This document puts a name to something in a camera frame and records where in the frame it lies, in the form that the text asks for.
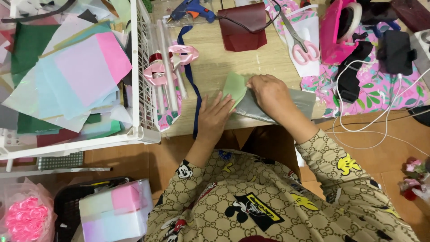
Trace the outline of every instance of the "scissors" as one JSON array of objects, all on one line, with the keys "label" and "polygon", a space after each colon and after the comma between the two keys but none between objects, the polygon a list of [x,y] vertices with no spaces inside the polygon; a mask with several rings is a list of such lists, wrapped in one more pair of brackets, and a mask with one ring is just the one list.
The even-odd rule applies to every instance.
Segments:
[{"label": "scissors", "polygon": [[[293,58],[299,65],[306,65],[309,61],[316,61],[319,59],[320,52],[316,45],[314,45],[312,42],[308,40],[303,40],[299,37],[297,32],[294,30],[293,26],[291,25],[290,21],[285,17],[285,14],[280,12],[282,21],[285,24],[285,27],[287,27],[288,31],[290,32],[291,36],[294,39],[294,45],[292,49]],[[315,56],[312,55],[312,53],[309,51],[309,49],[312,48],[315,51]],[[296,56],[296,52],[298,52],[301,57],[304,59],[304,61],[301,61]]]}]

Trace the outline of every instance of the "hot glue gun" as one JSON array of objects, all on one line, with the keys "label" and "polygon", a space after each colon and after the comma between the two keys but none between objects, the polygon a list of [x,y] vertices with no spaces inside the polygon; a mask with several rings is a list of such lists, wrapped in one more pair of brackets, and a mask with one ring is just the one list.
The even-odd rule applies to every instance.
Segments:
[{"label": "hot glue gun", "polygon": [[212,23],[215,20],[214,12],[200,5],[200,0],[184,0],[177,8],[175,8],[175,10],[173,10],[166,23],[169,23],[172,20],[178,21],[187,13],[191,14],[194,19],[197,18],[198,15],[201,15],[206,18],[209,23]]}]

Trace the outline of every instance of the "white plastic basket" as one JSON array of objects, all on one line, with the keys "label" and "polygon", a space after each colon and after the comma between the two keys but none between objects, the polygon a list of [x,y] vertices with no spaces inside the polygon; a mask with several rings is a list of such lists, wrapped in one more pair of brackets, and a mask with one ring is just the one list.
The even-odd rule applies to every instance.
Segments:
[{"label": "white plastic basket", "polygon": [[37,148],[25,144],[14,130],[0,128],[0,160],[20,157],[64,156],[72,152],[99,149],[136,143],[158,143],[158,129],[154,87],[144,79],[143,70],[148,67],[148,39],[146,25],[151,22],[142,0],[131,0],[132,25],[132,105],[133,127],[116,135],[69,142]]}]

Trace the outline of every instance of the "black basket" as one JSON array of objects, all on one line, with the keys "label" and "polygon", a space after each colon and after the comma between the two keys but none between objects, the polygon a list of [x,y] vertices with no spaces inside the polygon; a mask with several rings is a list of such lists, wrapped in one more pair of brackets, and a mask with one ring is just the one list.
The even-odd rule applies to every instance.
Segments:
[{"label": "black basket", "polygon": [[56,242],[70,242],[80,224],[79,200],[94,193],[94,188],[107,186],[109,188],[133,181],[130,177],[113,177],[94,180],[66,186],[61,189],[54,199],[54,212],[58,215],[55,220]]}]

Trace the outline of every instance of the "gg monogram pattern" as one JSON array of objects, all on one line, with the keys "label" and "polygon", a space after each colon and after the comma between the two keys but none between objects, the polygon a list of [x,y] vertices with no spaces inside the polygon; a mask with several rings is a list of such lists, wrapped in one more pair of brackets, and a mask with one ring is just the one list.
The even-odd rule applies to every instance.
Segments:
[{"label": "gg monogram pattern", "polygon": [[418,241],[379,184],[322,130],[297,148],[325,201],[281,163],[214,150],[204,169],[181,163],[145,241]]}]

